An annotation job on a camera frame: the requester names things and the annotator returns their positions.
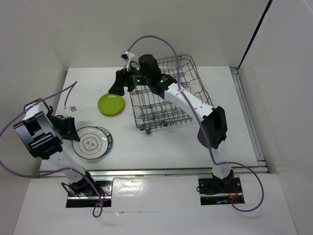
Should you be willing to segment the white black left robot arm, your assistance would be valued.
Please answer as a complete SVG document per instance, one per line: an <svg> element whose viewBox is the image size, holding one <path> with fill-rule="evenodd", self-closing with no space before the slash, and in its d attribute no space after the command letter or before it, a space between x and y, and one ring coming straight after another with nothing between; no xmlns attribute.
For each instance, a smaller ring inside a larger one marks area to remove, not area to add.
<svg viewBox="0 0 313 235"><path fill-rule="evenodd" d="M63 150L64 141L80 141L73 117L53 115L53 108L40 98L24 105L25 116L14 124L21 141L34 158L41 158L58 169L64 170L71 194L91 196L95 194L96 182Z"/></svg>

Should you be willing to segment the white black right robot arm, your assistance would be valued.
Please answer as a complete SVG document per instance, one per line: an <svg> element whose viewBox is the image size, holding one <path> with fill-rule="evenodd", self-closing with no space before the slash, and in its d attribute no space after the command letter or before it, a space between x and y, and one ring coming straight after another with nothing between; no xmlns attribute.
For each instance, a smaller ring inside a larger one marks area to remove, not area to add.
<svg viewBox="0 0 313 235"><path fill-rule="evenodd" d="M125 91L132 92L137 86L147 86L153 94L195 119L200 127L197 139L208 149L214 164L213 186L219 192L226 191L234 172L227 161L225 140L228 128L224 109L204 103L186 91L177 79L162 73L153 55L142 55L138 62L138 68L132 67L128 61L125 68L115 73L115 82L109 93L123 96Z"/></svg>

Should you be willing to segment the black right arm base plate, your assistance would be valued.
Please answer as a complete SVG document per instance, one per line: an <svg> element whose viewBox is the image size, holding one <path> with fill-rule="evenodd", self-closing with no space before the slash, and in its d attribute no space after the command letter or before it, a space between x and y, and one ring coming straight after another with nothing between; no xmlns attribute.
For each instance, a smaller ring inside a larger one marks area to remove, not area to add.
<svg viewBox="0 0 313 235"><path fill-rule="evenodd" d="M245 199L239 177L234 177L225 188L219 188L213 178L199 178L196 191L200 194L202 206L244 204Z"/></svg>

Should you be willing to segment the orange plate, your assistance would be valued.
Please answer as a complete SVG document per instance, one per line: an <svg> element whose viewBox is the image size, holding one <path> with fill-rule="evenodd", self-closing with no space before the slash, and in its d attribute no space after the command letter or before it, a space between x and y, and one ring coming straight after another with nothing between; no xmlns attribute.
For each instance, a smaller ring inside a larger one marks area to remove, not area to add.
<svg viewBox="0 0 313 235"><path fill-rule="evenodd" d="M124 103L109 103L100 106L100 112L107 116L114 116L123 111L125 104Z"/></svg>

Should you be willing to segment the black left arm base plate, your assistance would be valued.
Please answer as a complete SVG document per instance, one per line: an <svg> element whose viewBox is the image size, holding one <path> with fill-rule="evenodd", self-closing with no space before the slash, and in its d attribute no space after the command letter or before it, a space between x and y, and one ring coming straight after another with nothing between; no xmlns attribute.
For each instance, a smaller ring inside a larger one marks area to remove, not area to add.
<svg viewBox="0 0 313 235"><path fill-rule="evenodd" d="M95 187L103 200L103 207L111 207L113 179L98 180L95 183ZM94 208L96 203L99 204L98 207L101 206L99 197L93 189L86 195L70 191L69 187L66 187L68 190L66 208Z"/></svg>

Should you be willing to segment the white plate dark lettered rim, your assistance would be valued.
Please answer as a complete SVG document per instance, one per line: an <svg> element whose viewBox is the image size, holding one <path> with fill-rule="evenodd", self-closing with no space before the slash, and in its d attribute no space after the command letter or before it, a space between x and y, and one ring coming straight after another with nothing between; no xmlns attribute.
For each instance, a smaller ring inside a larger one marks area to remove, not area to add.
<svg viewBox="0 0 313 235"><path fill-rule="evenodd" d="M110 133L110 131L107 130L106 128L101 127L101 126L97 126L96 128L101 130L107 137L107 140L106 140L107 147L106 147L106 150L105 150L104 154L101 156L101 157L104 157L104 156L109 154L109 152L111 151L111 149L113 147L113 137L112 137L112 134Z"/></svg>

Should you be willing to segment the white plate green rim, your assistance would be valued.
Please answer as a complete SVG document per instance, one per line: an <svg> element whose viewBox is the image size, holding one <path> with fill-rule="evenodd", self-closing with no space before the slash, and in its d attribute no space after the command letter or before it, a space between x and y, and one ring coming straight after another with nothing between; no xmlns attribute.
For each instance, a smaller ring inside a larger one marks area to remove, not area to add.
<svg viewBox="0 0 313 235"><path fill-rule="evenodd" d="M85 160L95 160L105 155L109 142L105 133L96 127L83 127L77 131L79 141L72 141L74 152Z"/></svg>

